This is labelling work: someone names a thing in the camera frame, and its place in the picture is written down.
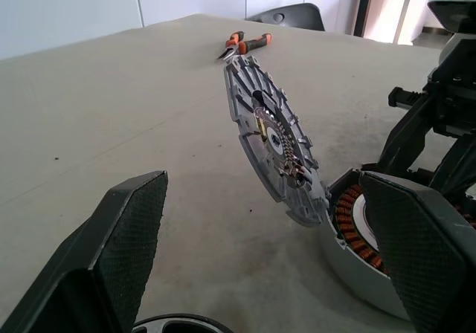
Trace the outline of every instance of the gray table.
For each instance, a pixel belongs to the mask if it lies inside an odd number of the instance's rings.
[[[223,64],[236,30],[272,32],[254,55],[286,90],[330,183],[375,161],[436,50],[195,15],[0,62],[0,322],[105,191],[170,176],[158,255],[138,319],[188,312],[236,332],[392,332],[329,269],[315,230],[287,218],[231,122]],[[448,148],[430,135],[419,164]]]

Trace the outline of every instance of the pliers jaw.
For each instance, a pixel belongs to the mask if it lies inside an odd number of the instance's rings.
[[[231,45],[225,49],[225,52],[217,59],[223,59],[225,62],[228,61],[232,56],[238,54],[238,45]]]

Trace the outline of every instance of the orange pliers handle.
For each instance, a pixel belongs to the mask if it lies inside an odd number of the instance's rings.
[[[245,38],[245,32],[239,30],[230,36],[230,39],[226,41],[225,47],[231,47],[232,45],[238,45]]]

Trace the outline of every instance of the pliers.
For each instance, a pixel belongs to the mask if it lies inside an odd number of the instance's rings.
[[[237,54],[247,54],[257,48],[264,47],[271,42],[272,36],[270,33],[264,33],[260,38],[252,39],[251,41],[243,41],[245,32],[239,30],[230,36],[230,39],[225,43],[225,52],[217,59],[229,60],[232,56]]]

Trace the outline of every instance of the motor rotor plate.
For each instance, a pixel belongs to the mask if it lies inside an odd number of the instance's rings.
[[[234,56],[225,66],[231,119],[256,174],[288,215],[307,227],[322,222],[329,195],[318,176],[311,140],[287,103],[283,89],[253,56]]]

